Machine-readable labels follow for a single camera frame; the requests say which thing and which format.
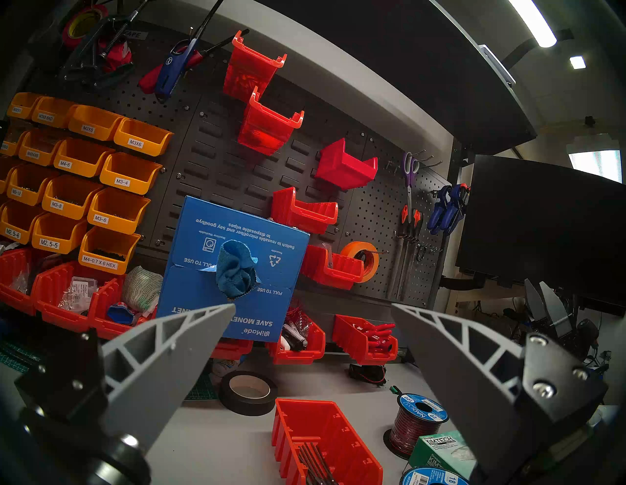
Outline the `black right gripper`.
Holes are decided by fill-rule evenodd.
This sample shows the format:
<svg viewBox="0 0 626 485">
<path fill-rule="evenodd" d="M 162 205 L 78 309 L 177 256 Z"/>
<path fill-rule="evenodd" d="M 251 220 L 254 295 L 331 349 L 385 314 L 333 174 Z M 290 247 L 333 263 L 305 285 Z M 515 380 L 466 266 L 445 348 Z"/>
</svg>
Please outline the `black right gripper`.
<svg viewBox="0 0 626 485">
<path fill-rule="evenodd" d="M 545 282 L 540 282 L 540 289 L 550 319 L 544 318 L 544 303 L 539 292 L 530 280 L 525 280 L 526 308 L 532 318 L 528 322 L 531 331 L 550 337 L 568 351 L 576 351 L 578 349 L 578 335 L 571 327 L 565 306 Z M 559 329 L 563 328 L 565 333 L 559 336 L 554 325 L 559 325 Z"/>
</svg>

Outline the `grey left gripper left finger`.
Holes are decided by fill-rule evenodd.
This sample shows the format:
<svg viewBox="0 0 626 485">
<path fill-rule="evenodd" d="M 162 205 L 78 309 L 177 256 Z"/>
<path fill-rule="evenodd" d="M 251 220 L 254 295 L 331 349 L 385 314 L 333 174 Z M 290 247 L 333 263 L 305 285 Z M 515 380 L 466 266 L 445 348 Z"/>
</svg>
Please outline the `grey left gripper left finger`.
<svg viewBox="0 0 626 485">
<path fill-rule="evenodd" d="M 159 317 L 101 347 L 109 436 L 130 435 L 150 450 L 203 371 L 235 315 L 222 304 Z"/>
</svg>

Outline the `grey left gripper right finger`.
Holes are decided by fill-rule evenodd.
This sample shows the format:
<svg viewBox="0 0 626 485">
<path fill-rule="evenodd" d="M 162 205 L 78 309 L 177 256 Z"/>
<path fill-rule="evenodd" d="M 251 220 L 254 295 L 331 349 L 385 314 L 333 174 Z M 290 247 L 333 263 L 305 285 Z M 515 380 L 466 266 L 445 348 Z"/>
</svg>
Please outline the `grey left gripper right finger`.
<svg viewBox="0 0 626 485">
<path fill-rule="evenodd" d="M 473 484 L 508 484 L 526 452 L 526 349 L 488 327 L 417 307 L 391 315 L 421 373 L 477 459 Z"/>
</svg>

